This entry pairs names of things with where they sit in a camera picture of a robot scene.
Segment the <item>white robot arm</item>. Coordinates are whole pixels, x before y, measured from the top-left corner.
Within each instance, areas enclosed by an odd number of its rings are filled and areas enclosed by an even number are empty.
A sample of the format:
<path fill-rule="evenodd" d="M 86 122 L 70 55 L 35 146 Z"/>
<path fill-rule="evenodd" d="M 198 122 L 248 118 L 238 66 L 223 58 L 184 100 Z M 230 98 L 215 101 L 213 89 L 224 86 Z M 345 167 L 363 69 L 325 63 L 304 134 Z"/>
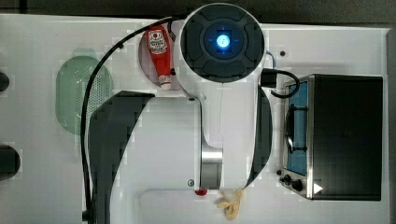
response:
<path fill-rule="evenodd" d="M 174 43 L 177 96 L 120 91 L 92 113 L 94 224 L 141 224 L 140 198 L 149 191 L 233 197 L 251 184 L 272 146 L 264 60 L 263 30 L 246 10 L 195 9 Z"/>

